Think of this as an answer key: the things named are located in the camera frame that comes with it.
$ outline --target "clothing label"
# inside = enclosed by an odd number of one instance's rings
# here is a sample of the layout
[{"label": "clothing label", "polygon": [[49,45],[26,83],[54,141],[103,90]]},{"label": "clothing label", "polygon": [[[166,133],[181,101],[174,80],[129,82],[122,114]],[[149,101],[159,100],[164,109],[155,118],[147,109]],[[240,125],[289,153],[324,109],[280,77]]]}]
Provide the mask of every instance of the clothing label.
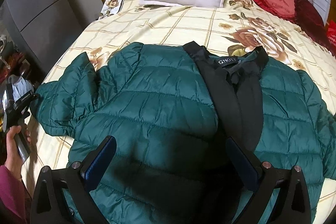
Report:
[{"label": "clothing label", "polygon": [[239,60],[236,56],[223,56],[218,60],[218,64],[222,67],[230,65],[230,64],[237,64],[239,63]]}]

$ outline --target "black device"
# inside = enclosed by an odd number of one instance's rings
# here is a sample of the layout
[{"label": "black device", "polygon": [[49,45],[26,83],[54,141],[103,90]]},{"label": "black device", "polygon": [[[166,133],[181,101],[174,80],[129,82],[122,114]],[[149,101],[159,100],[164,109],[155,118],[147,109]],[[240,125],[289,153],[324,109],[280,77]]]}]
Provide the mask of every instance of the black device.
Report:
[{"label": "black device", "polygon": [[[115,138],[107,136],[82,162],[75,161],[60,170],[44,166],[31,205],[31,224],[77,223],[63,189],[70,191],[84,224],[108,224],[89,192],[98,186],[116,148]],[[274,168],[267,161],[260,162],[232,137],[226,141],[226,152],[245,187],[254,193],[234,224],[257,224],[276,188],[280,192],[267,223],[311,224],[308,189],[298,165],[291,170]]]},{"label": "black device", "polygon": [[21,132],[14,136],[14,141],[16,143],[22,161],[25,162],[31,153],[25,135],[25,118],[29,116],[29,112],[27,111],[27,109],[29,108],[31,101],[39,98],[40,95],[37,93],[33,93],[33,91],[29,90],[26,94],[24,94],[20,99],[15,102],[13,97],[12,84],[6,85],[5,92],[7,94],[7,105],[3,106],[4,116],[2,130],[7,133],[12,126],[21,126]]}]

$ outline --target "person's arm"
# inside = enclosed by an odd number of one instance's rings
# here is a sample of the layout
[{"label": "person's arm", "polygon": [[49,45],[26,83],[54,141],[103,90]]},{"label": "person's arm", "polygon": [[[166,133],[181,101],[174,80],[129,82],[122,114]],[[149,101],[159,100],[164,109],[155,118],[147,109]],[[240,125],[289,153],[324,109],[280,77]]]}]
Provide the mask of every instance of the person's arm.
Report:
[{"label": "person's arm", "polygon": [[[0,199],[7,209],[22,220],[22,223],[26,223],[25,190],[21,182],[23,162],[14,141],[15,134],[20,131],[20,126],[11,127],[6,136],[7,160],[5,165],[0,166]],[[29,131],[26,131],[26,135],[30,142]]]}]

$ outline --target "bed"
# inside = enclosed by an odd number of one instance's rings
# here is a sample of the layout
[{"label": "bed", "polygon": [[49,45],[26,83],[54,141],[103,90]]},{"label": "bed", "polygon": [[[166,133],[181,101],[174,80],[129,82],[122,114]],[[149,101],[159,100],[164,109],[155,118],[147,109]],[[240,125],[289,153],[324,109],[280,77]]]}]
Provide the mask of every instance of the bed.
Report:
[{"label": "bed", "polygon": [[[190,41],[204,45],[219,56],[237,55],[253,49],[244,39],[244,28],[263,28],[282,38],[279,50],[261,38],[270,56],[292,69],[305,70],[318,86],[331,113],[336,112],[336,60],[313,42],[299,26],[259,8],[252,0],[227,0],[224,8],[139,5],[139,0],[105,0],[100,18],[91,23],[58,60],[45,82],[58,80],[80,53],[86,52],[95,69],[132,42],[181,46]],[[52,137],[33,118],[27,118],[33,152],[22,169],[23,181],[33,195],[40,170],[65,168],[73,140]],[[314,224],[321,224],[336,204],[336,181],[326,179]]]}]

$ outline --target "human hand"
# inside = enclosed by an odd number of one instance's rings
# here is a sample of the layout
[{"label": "human hand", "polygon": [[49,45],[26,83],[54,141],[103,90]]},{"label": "human hand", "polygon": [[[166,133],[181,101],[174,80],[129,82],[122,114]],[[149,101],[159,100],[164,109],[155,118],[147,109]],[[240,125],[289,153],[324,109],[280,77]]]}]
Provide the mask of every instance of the human hand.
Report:
[{"label": "human hand", "polygon": [[[5,162],[5,167],[13,174],[16,179],[21,178],[21,168],[23,161],[17,151],[17,146],[14,141],[15,134],[21,131],[21,126],[13,126],[9,129],[6,136],[7,143],[7,159]],[[27,136],[27,141],[31,143],[31,138],[29,136],[29,131],[26,129],[25,135]]]}]

